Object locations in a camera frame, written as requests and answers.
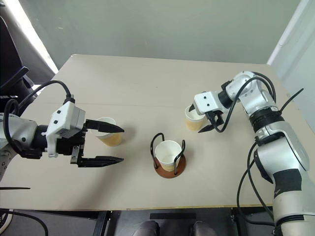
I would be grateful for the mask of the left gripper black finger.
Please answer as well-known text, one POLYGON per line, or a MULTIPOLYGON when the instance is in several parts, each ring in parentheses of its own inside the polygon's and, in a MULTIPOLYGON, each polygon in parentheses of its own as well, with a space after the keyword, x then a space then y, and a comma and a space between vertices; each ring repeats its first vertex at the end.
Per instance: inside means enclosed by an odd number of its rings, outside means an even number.
POLYGON ((86 128, 103 133, 122 133, 124 130, 115 124, 104 121, 86 119, 86 128))
POLYGON ((95 158, 78 158, 78 167, 84 168, 100 168, 123 162, 123 158, 113 156, 96 156, 95 158))

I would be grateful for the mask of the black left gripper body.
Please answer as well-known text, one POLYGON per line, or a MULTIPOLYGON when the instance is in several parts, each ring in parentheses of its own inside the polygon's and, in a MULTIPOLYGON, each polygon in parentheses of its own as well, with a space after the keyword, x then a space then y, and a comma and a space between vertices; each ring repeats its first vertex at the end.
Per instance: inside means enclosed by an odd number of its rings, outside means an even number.
POLYGON ((76 164, 78 167, 85 167, 83 155, 87 131, 88 130, 84 124, 82 130, 72 137, 62 137, 60 139, 57 139, 57 153, 65 156, 70 156, 71 164, 76 164))

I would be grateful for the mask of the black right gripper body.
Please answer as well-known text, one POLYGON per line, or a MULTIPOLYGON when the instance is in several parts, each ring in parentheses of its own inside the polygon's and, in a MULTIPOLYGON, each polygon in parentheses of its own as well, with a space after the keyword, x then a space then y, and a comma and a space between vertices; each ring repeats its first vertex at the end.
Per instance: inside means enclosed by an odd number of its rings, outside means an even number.
POLYGON ((222 111, 208 111, 205 113, 206 118, 209 121, 209 124, 207 125, 209 128, 215 128, 222 124, 224 124, 224 120, 222 118, 222 111))

